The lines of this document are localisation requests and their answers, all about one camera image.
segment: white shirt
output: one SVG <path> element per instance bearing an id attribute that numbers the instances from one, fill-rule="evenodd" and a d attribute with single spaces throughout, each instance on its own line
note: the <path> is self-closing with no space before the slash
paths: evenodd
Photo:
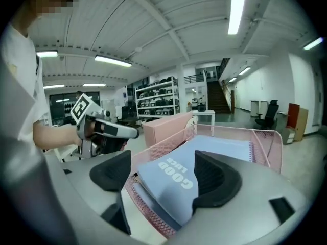
<path id="1" fill-rule="evenodd" d="M 11 74 L 35 100 L 18 136 L 18 140 L 33 142 L 33 123 L 49 112 L 43 89 L 42 61 L 39 59 L 36 73 L 37 62 L 33 41 L 10 24 L 3 33 L 0 46 L 1 57 Z"/>

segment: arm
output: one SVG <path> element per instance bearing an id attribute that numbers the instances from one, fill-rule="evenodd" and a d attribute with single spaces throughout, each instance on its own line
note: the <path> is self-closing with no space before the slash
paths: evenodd
<path id="1" fill-rule="evenodd" d="M 38 121 L 33 123 L 33 140 L 38 148 L 44 150 L 70 144 L 81 144 L 81 139 L 77 135 L 76 126 L 49 127 Z"/>

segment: pink box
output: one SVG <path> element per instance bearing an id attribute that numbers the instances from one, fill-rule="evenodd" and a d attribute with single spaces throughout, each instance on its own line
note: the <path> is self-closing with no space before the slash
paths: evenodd
<path id="1" fill-rule="evenodd" d="M 190 119 L 192 112 L 178 113 L 143 124 L 147 148 L 183 130 Z"/>

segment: window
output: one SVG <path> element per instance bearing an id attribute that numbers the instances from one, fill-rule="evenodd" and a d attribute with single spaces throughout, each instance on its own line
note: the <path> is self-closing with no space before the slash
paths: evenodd
<path id="1" fill-rule="evenodd" d="M 85 94 L 100 105 L 99 92 L 85 92 Z M 76 100 L 75 93 L 50 95 L 49 103 L 53 125 L 76 124 L 71 115 L 71 109 Z"/>

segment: wooden cabinet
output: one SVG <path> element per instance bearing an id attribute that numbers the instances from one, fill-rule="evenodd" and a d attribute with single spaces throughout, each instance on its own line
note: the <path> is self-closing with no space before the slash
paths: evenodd
<path id="1" fill-rule="evenodd" d="M 308 113 L 307 109 L 300 108 L 295 127 L 294 141 L 302 141 L 307 125 Z"/>
<path id="2" fill-rule="evenodd" d="M 287 126 L 295 129 L 294 141 L 301 141 L 305 133 L 308 110 L 298 104 L 289 104 Z"/>

